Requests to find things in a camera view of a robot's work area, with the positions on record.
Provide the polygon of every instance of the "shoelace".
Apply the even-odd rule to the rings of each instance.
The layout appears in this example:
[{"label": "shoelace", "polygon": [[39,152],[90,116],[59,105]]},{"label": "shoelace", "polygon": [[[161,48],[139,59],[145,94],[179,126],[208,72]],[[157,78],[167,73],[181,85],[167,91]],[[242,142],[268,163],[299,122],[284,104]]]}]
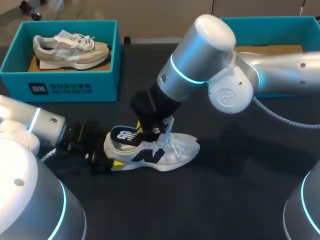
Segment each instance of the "shoelace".
[{"label": "shoelace", "polygon": [[182,153],[186,150],[186,144],[175,138],[174,135],[170,134],[170,136],[166,139],[166,141],[154,141],[154,144],[157,144],[155,147],[157,149],[163,149],[165,147],[171,147],[174,149],[175,154],[180,157]]},{"label": "shoelace", "polygon": [[80,42],[77,45],[72,46],[72,49],[78,48],[88,52],[95,49],[95,42],[93,41],[95,37],[90,37],[89,35],[84,36],[78,33],[73,34],[73,37],[75,41]]}]

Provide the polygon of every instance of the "new balance logo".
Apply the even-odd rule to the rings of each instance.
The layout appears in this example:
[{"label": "new balance logo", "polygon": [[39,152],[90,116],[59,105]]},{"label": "new balance logo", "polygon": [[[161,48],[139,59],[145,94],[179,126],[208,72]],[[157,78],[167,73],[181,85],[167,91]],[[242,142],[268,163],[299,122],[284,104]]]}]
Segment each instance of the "new balance logo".
[{"label": "new balance logo", "polygon": [[152,149],[145,149],[140,151],[131,161],[132,162],[139,162],[144,160],[146,163],[157,164],[160,159],[165,155],[165,151],[160,148],[153,156]]},{"label": "new balance logo", "polygon": [[135,136],[137,136],[137,133],[135,132],[131,132],[131,131],[121,131],[120,134],[118,134],[116,137],[118,139],[127,139],[128,141],[132,141],[132,139],[135,138]]}]

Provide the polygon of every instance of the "black table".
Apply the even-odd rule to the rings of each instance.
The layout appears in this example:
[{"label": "black table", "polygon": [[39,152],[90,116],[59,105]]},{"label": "black table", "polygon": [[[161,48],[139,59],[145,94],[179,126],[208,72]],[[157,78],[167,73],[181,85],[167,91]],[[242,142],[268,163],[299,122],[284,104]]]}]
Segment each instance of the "black table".
[{"label": "black table", "polygon": [[[156,80],[175,47],[123,46],[117,102],[34,105],[68,120],[96,119],[106,130],[135,126],[131,96]],[[0,48],[0,62],[6,52]],[[0,94],[9,96],[2,82]],[[293,121],[320,123],[317,99],[262,102]],[[285,125],[254,103],[236,115],[220,113],[205,87],[174,116],[174,132],[199,138],[200,153],[190,164],[171,172],[140,168],[111,175],[91,175],[84,167],[63,177],[86,212],[87,240],[285,240],[283,208],[320,156],[319,131]]]}]

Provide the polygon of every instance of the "sneaker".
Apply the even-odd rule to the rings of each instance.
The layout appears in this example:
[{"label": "sneaker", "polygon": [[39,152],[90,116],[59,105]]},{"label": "sneaker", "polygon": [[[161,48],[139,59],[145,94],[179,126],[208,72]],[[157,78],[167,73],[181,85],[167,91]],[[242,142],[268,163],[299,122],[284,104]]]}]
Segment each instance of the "sneaker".
[{"label": "sneaker", "polygon": [[74,68],[88,70],[104,64],[110,54],[108,44],[94,37],[62,30],[57,36],[33,38],[33,50],[40,69]]},{"label": "sneaker", "polygon": [[104,151],[108,158],[122,162],[124,166],[111,170],[151,167],[166,172],[194,159],[200,150],[197,138],[171,133],[173,122],[172,116],[165,121],[166,132],[162,134],[137,132],[136,128],[128,126],[114,127],[106,136]]}]

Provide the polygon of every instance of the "shoe tag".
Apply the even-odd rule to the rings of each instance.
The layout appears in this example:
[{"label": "shoe tag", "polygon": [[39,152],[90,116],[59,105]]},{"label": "shoe tag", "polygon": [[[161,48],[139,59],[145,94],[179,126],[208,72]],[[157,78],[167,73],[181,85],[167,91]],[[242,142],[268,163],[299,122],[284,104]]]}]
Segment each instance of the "shoe tag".
[{"label": "shoe tag", "polygon": [[71,39],[73,35],[65,30],[62,30],[57,36],[65,39]]},{"label": "shoe tag", "polygon": [[59,42],[59,43],[65,43],[65,44],[68,44],[68,45],[70,45],[70,46],[76,46],[76,45],[79,44],[79,42],[77,42],[77,41],[73,41],[73,40],[71,40],[71,39],[67,39],[67,38],[64,38],[64,37],[61,37],[61,36],[55,36],[54,38],[55,38],[55,40],[56,40],[57,42]]},{"label": "shoe tag", "polygon": [[167,117],[166,119],[163,120],[164,129],[166,132],[171,133],[171,129],[174,125],[174,121],[175,119],[173,116]]}]

